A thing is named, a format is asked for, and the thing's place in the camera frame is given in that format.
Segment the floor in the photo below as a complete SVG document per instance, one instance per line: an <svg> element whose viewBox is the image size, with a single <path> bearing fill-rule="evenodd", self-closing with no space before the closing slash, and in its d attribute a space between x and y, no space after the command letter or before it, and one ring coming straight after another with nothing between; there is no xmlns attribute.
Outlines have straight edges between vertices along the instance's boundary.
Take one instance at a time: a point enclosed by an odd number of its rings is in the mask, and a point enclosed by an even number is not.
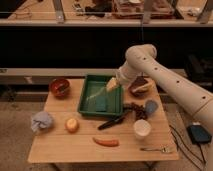
<svg viewBox="0 0 213 171"><path fill-rule="evenodd" d="M14 99L10 99L8 94L3 91L0 100L0 171L54 171L48 164L30 164L27 162L29 150L33 141L33 132L30 129L30 117L41 111L44 106L47 91L17 92ZM185 111L170 97L161 94L169 124L172 125L184 139L189 148L200 158L201 152L196 145L192 145L187 135L185 127L192 122L190 117L185 115ZM200 167L203 165L197 158L190 155L186 148L177 137L178 144L183 151ZM204 156L206 148L202 147ZM156 171L197 171L191 162L179 150L180 160L159 162L155 166ZM96 164L58 164L63 171L139 171L148 170L141 163L96 163Z"/></svg>

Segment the white cloth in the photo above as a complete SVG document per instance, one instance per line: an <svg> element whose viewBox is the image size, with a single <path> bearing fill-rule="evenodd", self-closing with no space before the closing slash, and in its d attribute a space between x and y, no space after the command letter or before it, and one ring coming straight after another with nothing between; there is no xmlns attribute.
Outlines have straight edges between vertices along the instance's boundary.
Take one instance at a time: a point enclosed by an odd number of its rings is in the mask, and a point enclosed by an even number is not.
<svg viewBox="0 0 213 171"><path fill-rule="evenodd" d="M31 129L36 132L38 129L50 128L53 124L53 118L49 113L41 111L31 117Z"/></svg>

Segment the red bowl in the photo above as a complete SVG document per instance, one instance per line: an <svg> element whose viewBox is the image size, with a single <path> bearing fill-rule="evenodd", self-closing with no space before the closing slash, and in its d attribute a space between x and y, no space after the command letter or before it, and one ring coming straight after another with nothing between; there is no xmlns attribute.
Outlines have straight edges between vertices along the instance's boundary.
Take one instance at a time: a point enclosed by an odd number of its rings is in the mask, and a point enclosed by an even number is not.
<svg viewBox="0 0 213 171"><path fill-rule="evenodd" d="M55 79L49 84L49 91L55 97L65 97L69 94L70 83L65 78Z"/></svg>

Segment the knife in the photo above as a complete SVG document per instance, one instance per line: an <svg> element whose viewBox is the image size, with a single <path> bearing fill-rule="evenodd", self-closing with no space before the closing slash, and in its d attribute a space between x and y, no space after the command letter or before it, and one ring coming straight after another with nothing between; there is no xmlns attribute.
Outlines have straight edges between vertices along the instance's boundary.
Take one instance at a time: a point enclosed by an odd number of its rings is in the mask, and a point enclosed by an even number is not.
<svg viewBox="0 0 213 171"><path fill-rule="evenodd" d="M98 129L102 130L102 129L105 129L105 128L112 127L113 125L122 123L123 120L124 120L124 118L125 118L125 116L126 116L126 114L129 113L130 111L132 111L132 110L126 110L126 111L124 111L124 113L123 113L122 116L119 116L117 118L114 118L114 119L111 119L111 120L105 122L104 124L100 125L98 127Z"/></svg>

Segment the yellow brush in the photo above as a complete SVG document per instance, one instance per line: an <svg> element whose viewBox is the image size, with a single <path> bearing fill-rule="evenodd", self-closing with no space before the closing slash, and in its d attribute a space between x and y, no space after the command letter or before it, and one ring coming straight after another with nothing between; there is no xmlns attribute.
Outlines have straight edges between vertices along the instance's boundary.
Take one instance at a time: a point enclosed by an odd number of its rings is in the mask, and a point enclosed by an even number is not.
<svg viewBox="0 0 213 171"><path fill-rule="evenodd" d="M117 88L118 86L119 86L119 83L117 82L116 78L112 77L106 85L106 90L107 92L110 92L114 90L115 88Z"/></svg>

